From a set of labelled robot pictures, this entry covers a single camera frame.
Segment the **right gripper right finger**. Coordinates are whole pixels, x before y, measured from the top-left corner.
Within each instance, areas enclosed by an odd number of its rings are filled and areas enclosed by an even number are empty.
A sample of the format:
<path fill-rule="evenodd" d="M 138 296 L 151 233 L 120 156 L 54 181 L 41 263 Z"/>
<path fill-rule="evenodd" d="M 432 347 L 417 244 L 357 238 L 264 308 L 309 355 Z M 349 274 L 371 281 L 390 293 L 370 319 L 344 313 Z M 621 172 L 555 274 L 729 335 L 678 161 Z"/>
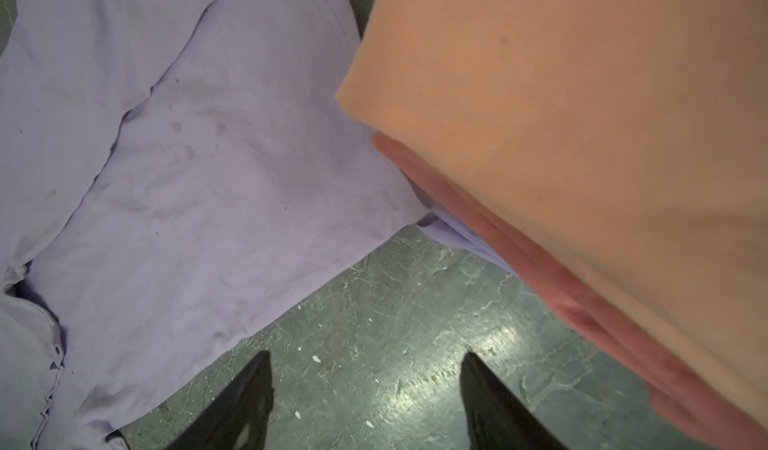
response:
<path fill-rule="evenodd" d="M 566 449 L 473 352 L 461 364 L 460 393 L 472 450 Z"/>

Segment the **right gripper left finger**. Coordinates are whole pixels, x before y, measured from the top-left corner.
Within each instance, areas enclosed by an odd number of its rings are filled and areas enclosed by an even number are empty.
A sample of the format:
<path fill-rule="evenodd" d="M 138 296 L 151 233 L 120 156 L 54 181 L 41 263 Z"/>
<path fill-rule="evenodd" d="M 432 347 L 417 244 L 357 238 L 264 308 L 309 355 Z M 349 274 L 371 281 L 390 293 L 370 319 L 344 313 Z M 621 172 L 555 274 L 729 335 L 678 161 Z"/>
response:
<path fill-rule="evenodd" d="M 262 450 L 273 408 L 271 355 L 261 351 L 167 449 Z"/>

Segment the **purple t shirt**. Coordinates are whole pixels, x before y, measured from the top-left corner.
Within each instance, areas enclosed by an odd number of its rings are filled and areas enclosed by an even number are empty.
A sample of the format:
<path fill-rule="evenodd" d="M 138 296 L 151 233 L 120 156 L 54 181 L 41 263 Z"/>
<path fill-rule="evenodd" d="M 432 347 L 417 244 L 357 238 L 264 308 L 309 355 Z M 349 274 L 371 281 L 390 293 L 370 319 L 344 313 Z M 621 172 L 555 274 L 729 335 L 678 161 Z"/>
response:
<path fill-rule="evenodd" d="M 335 100 L 349 0 L 16 0 L 1 445 L 119 429 L 426 212 Z"/>

